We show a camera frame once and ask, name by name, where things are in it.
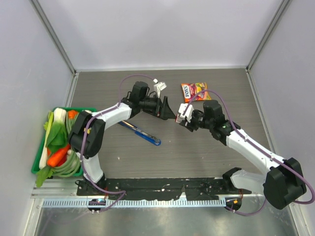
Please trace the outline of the small staple box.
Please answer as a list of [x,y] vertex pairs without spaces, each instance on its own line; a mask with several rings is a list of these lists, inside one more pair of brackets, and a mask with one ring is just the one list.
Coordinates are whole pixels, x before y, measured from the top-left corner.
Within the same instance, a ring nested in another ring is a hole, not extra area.
[[180,122],[180,120],[179,120],[179,115],[176,115],[175,122],[176,122],[176,123],[179,123],[179,122]]

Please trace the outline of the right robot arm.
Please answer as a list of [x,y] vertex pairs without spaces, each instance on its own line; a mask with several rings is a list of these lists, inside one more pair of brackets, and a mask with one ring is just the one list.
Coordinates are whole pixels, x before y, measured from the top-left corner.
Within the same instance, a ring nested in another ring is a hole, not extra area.
[[264,195],[275,208],[283,209],[307,192],[300,163],[284,159],[253,140],[240,126],[225,118],[222,107],[216,100],[205,101],[203,110],[191,104],[179,106],[176,122],[189,131],[207,129],[212,137],[235,150],[254,164],[259,174],[233,168],[225,173],[222,188],[227,194],[239,189]]

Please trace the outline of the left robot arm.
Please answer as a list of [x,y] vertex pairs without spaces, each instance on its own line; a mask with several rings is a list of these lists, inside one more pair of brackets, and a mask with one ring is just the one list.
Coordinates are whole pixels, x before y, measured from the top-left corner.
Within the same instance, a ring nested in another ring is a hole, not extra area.
[[136,82],[127,96],[114,106],[97,113],[81,111],[78,114],[68,135],[68,142],[79,156],[84,179],[89,182],[87,189],[92,195],[100,196],[106,187],[106,177],[98,158],[106,129],[140,112],[162,120],[176,118],[169,107],[167,96],[163,99],[159,97],[158,86],[165,88],[165,83],[156,83],[154,95],[150,96],[148,84]]

